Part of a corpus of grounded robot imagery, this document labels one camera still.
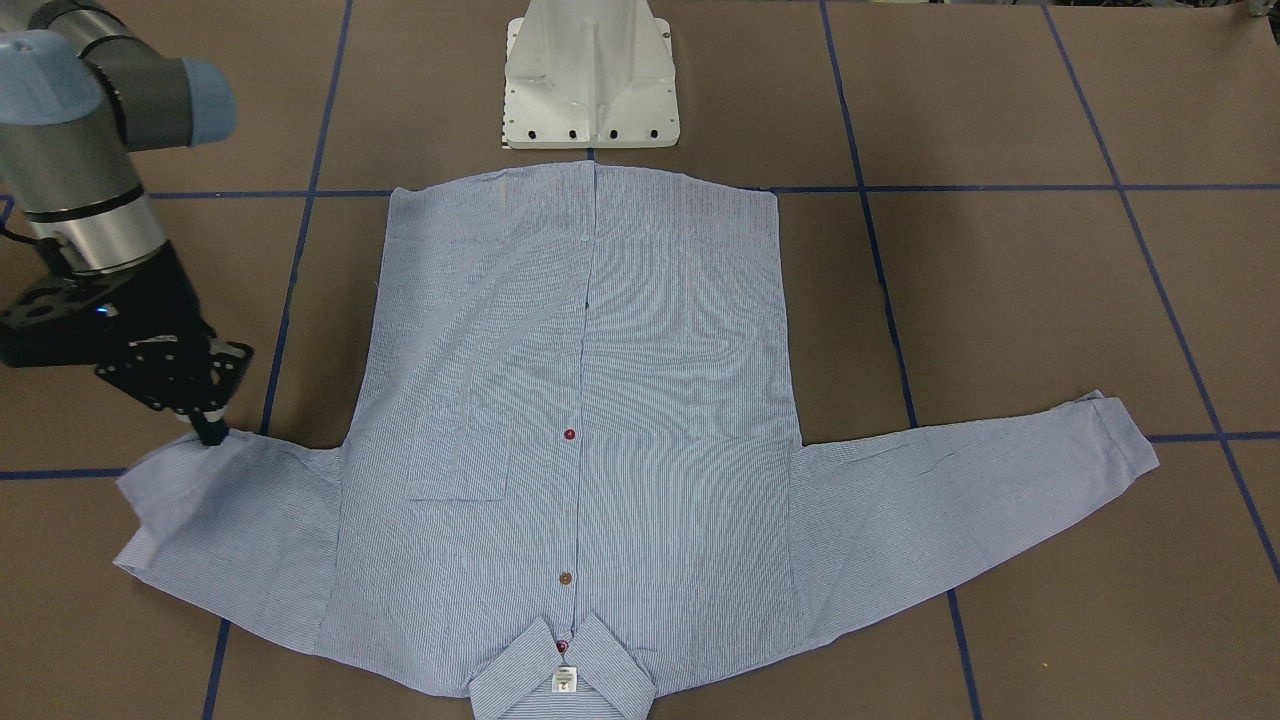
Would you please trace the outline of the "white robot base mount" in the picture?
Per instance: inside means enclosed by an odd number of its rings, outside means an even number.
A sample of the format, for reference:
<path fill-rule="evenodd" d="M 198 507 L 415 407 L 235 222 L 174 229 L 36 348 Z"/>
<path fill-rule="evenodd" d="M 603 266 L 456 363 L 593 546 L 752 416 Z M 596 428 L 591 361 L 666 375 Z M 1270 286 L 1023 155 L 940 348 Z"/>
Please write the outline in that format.
<path fill-rule="evenodd" d="M 506 27 L 511 150 L 667 149 L 681 119 L 669 22 L 646 1 L 532 1 Z"/>

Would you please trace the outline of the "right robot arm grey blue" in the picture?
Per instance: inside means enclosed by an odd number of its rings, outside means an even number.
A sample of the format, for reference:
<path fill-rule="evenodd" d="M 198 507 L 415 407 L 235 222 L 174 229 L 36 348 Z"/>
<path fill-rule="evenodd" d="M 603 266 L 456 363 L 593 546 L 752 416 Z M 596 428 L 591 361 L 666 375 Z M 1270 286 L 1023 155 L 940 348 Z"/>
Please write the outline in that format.
<path fill-rule="evenodd" d="M 3 187 L 29 225 L 3 236 L 47 268 L 3 311 L 4 364 L 91 366 L 220 445 L 253 350 L 204 319 L 132 154 L 228 138 L 229 82 L 95 1 L 5 1 L 1 65 Z"/>

